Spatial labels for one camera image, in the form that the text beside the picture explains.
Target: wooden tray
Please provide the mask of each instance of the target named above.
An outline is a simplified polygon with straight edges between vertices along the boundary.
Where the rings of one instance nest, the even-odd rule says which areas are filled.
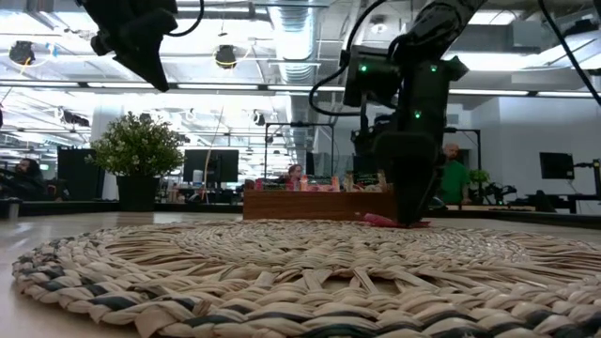
[[[244,192],[244,220],[358,221],[358,212],[395,218],[394,197],[384,192]]]

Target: ceiling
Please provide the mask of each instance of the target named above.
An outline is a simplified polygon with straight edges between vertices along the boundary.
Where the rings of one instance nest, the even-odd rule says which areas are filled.
[[[195,31],[184,38],[164,38],[161,59],[167,80],[180,84],[314,84],[317,79],[337,69],[349,27],[369,2],[314,0],[306,3],[309,7],[298,7],[299,2],[207,1],[206,18]],[[193,24],[198,5],[196,0],[180,0],[177,3],[180,11],[177,31],[181,31]],[[589,3],[589,0],[556,0],[551,9],[559,18],[558,23],[570,24],[592,13]],[[362,26],[355,42],[386,48],[394,37],[410,26],[423,4],[424,1],[390,1],[382,5],[367,20],[369,23]],[[299,19],[295,22],[296,26],[289,24],[290,18]],[[488,2],[474,16],[471,26],[447,55],[459,55],[472,70],[453,86],[515,90],[579,89],[579,79],[569,65],[562,63],[564,54],[558,48],[552,48],[556,41],[537,21],[538,18],[535,0]],[[113,61],[110,55],[100,57],[94,54],[89,41],[97,29],[72,0],[3,3],[0,5],[0,80],[142,82],[137,75]],[[530,42],[525,42],[526,39],[518,41],[524,38],[518,37],[519,29],[530,29],[535,33],[534,38]],[[486,36],[483,40],[485,31],[490,31],[491,38]],[[508,36],[511,36],[514,45],[506,46]],[[36,61],[31,66],[23,67],[8,57],[8,52],[18,40],[34,43]],[[582,39],[570,41],[575,49],[587,44],[588,50],[581,57],[581,62],[594,61],[598,54],[596,40],[597,36],[592,36],[584,42]],[[527,54],[510,51],[510,47],[515,47],[518,42],[536,43],[540,51]],[[214,55],[220,45],[235,46],[237,64],[233,69],[222,69],[216,64]],[[2,147],[85,146],[89,142],[90,129],[78,127],[77,132],[69,132],[73,126],[61,122],[60,111],[74,113],[93,124],[95,106],[107,96],[112,96],[111,100],[122,101],[126,111],[150,113],[169,120],[175,129],[189,135],[191,141],[188,146],[211,144],[217,131],[215,146],[261,147],[265,129],[253,122],[255,112],[263,114],[271,123],[318,121],[308,110],[307,99],[303,95],[218,94],[140,91],[119,95],[114,92],[106,94],[101,90],[0,86],[0,99],[3,98],[4,106],[3,130],[25,129],[25,132],[4,132]],[[320,95],[319,100],[326,107],[341,109],[340,95]],[[464,104],[466,109],[481,101],[482,98],[450,97],[451,103]],[[347,123],[344,127],[351,128],[353,124]],[[226,132],[240,136],[223,136]],[[301,161],[302,150],[311,147],[313,132],[289,127],[279,132],[283,137],[273,146],[274,150],[277,150],[276,147],[283,150],[281,159],[277,160],[282,162],[280,167]],[[15,161],[23,155],[14,151],[10,154],[7,157],[0,153],[0,161]],[[257,163],[259,166],[262,161],[257,160]]]

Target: black planter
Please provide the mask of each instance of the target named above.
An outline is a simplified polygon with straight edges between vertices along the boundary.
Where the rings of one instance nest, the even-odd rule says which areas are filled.
[[[153,211],[159,185],[155,177],[117,177],[121,211]]]

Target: braided jute rug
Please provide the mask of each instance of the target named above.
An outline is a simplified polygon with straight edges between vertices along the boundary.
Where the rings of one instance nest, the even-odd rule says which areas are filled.
[[[601,337],[601,248],[329,221],[118,227],[44,243],[20,291],[168,337]]]

